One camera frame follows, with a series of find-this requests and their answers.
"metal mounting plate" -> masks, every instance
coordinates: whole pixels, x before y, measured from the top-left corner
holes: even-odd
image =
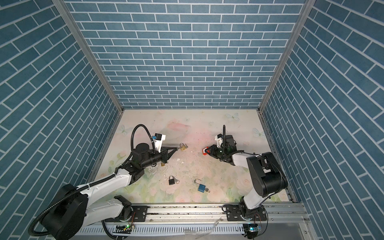
[[[132,206],[132,212],[135,213],[133,222],[145,222],[147,217],[148,206],[140,205],[140,206]],[[119,222],[119,218],[108,218],[105,222]]]
[[[240,209],[238,207],[238,205],[226,205],[225,206],[226,210],[229,211],[227,212],[227,220],[230,221],[230,222],[233,222],[233,221],[244,221],[245,219],[241,216],[241,213],[240,213]],[[262,208],[262,207],[259,207],[256,209],[257,211],[257,214],[255,214],[255,216],[248,220],[248,221],[266,221],[266,213],[265,213],[265,209]]]

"black padlock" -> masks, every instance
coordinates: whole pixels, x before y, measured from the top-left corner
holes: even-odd
[[[169,176],[169,185],[174,185],[174,184],[175,184],[175,178],[173,176]]]

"brick wallpaper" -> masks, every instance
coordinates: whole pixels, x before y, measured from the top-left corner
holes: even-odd
[[[319,239],[384,239],[384,2],[317,0],[264,112]]]
[[[51,0],[0,0],[0,239],[85,182],[116,116]]]
[[[257,108],[304,0],[67,6],[126,108]]]

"metal corner beam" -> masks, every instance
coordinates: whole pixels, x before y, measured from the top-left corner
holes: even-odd
[[[277,151],[277,148],[276,148],[276,144],[275,142],[273,141],[273,138],[272,138],[272,135],[271,135],[271,132],[268,128],[268,125],[266,124],[266,120],[265,120],[265,117],[264,117],[264,114],[260,111],[258,111],[258,115],[259,115],[259,118],[260,118],[260,122],[262,124],[262,127],[263,127],[263,130],[264,130],[264,133],[265,133],[265,137],[268,141],[268,144],[269,144],[269,147],[271,149],[271,152],[273,153],[273,155],[276,157],[276,160],[277,162],[280,164],[280,167],[282,168],[282,170],[284,171],[285,175],[288,177],[287,175],[287,170],[284,169],[284,165],[281,161],[281,157]],[[288,184],[288,192],[290,194],[290,197],[291,197],[291,200],[293,202],[297,202],[297,197],[295,195],[295,192],[293,191],[292,189],[292,186],[291,184]]]
[[[264,108],[266,107],[268,100],[272,94],[273,89],[275,88],[277,81],[279,80],[279,77],[283,71],[283,68],[285,64],[287,63],[288,57],[292,52],[293,47],[295,46],[296,40],[299,38],[300,32],[303,29],[304,23],[307,20],[312,7],[314,5],[316,0],[307,0],[301,9],[299,18],[297,19],[297,22],[292,30],[291,36],[288,40],[288,43],[284,49],[283,54],[281,55],[281,59],[279,61],[279,64],[276,67],[276,70],[272,76],[271,82],[269,83],[265,94],[263,96],[262,102],[259,106],[259,111],[263,112]]]
[[[108,80],[105,77],[103,70],[101,69],[99,63],[97,62],[95,56],[93,55],[92,50],[90,49],[88,43],[85,41],[85,38],[82,35],[79,29],[79,26],[76,24],[72,14],[69,12],[69,9],[67,8],[67,5],[65,4],[64,0],[52,0],[52,2],[57,8],[58,12],[60,13],[67,27],[71,31],[73,37],[75,38],[76,42],[80,46],[81,50],[83,51],[85,57],[88,59],[88,62],[90,63],[93,70],[95,71],[101,84],[104,86],[105,90],[107,91],[109,97],[112,99],[113,104],[116,106],[119,113],[122,113],[123,111],[122,105],[120,104],[117,96],[115,95],[110,84],[108,83]]]

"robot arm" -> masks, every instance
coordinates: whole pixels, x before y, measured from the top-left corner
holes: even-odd
[[[146,143],[140,143],[133,148],[133,137],[138,127],[144,127],[151,138],[152,148]],[[148,129],[140,124],[136,126],[131,137],[131,154],[125,162],[115,169],[115,173],[87,184],[72,186],[67,184],[60,188],[50,203],[31,223],[28,233],[31,236],[53,235],[56,240],[68,240],[81,227],[95,222],[118,217],[121,221],[128,220],[132,215],[131,202],[122,196],[97,203],[95,202],[107,194],[133,184],[143,174],[144,169],[157,162],[167,163],[169,158],[178,150],[178,147],[162,147],[166,136],[155,134],[151,136]],[[47,229],[46,232],[36,232],[36,224],[40,223]]]
[[[239,207],[242,216],[252,218],[255,209],[273,194],[280,192],[288,186],[288,181],[272,153],[249,154],[239,151],[232,135],[223,134],[215,136],[216,143],[203,150],[203,153],[227,162],[234,166],[241,166],[249,169],[252,190],[240,199]]]

